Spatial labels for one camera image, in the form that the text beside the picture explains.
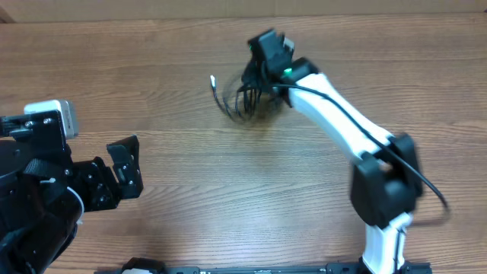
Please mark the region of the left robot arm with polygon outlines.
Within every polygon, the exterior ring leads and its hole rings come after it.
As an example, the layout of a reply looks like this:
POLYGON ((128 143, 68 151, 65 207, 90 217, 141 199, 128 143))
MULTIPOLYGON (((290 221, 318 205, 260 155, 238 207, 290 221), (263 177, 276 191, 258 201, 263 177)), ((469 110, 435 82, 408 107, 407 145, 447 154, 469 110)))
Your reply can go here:
POLYGON ((1 118, 1 271, 42 273, 86 212, 116 209, 143 190, 139 141, 107 145, 113 160, 74 162, 58 110, 1 118))

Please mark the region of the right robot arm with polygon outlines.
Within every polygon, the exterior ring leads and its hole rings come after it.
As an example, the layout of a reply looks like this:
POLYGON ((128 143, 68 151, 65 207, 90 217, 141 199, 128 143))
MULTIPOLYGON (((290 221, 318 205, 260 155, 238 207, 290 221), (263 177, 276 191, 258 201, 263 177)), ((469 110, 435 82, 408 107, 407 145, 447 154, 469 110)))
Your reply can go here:
POLYGON ((352 166, 350 200, 365 223, 365 248, 355 265, 333 265, 330 273, 429 273, 428 264, 404 257, 406 231, 423 194, 415 144, 395 136, 356 110, 309 59, 295 59, 294 44, 270 29, 249 39, 251 59, 242 81, 280 97, 314 121, 352 166))

